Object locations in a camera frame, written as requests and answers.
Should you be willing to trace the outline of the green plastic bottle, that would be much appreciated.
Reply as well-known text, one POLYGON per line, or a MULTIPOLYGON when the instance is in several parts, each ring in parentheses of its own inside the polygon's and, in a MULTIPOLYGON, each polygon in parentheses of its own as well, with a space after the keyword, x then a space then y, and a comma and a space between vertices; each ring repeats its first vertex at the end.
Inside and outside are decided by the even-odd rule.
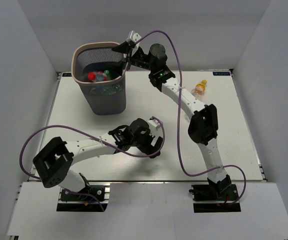
POLYGON ((121 76, 117 71, 108 69, 103 72, 103 75, 105 81, 115 80, 121 76))

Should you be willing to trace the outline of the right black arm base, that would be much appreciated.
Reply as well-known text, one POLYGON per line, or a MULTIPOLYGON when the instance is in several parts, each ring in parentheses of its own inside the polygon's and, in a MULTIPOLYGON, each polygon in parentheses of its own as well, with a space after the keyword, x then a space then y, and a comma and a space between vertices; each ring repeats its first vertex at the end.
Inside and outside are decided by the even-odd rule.
POLYGON ((192 195, 194 213, 238 213, 241 206, 237 201, 237 186, 232 184, 217 196, 208 184, 195 184, 188 192, 192 195))

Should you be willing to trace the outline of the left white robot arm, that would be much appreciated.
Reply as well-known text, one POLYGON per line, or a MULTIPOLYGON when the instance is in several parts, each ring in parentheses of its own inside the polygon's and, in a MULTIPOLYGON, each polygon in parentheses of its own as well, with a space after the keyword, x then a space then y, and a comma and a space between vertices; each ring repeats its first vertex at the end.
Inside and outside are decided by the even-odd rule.
POLYGON ((164 138, 157 134, 163 131, 162 122, 152 117, 138 118, 99 137, 76 141, 54 137, 34 157, 33 165, 45 188, 59 186, 83 200, 89 196, 91 187, 84 175, 71 170, 71 166, 104 155, 130 155, 130 148, 137 148, 141 158, 153 159, 161 154, 164 138))

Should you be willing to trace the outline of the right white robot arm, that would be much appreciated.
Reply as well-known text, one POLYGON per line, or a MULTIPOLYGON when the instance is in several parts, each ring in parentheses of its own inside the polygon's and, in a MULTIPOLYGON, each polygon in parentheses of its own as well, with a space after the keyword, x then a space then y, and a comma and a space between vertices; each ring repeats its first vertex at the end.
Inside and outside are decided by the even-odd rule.
POLYGON ((228 193, 232 184, 223 162, 217 144, 218 114, 217 108, 207 105, 183 88, 175 74, 167 66, 167 55, 162 44, 151 45, 145 54, 142 48, 135 48, 131 42, 123 42, 112 48, 112 51, 124 55, 117 66, 129 70, 131 66, 149 70, 150 83, 160 92, 177 103, 179 111, 189 118, 188 135, 199 147, 207 169, 207 181, 210 195, 220 200, 228 193))

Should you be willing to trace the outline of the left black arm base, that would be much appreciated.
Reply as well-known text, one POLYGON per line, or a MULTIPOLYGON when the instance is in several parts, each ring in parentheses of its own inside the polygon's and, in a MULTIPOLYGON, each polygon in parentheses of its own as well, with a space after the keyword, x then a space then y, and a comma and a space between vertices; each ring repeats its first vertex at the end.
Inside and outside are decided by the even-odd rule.
POLYGON ((56 211, 77 213, 102 213, 106 210, 110 197, 109 183, 91 183, 87 195, 72 194, 60 189, 56 211))

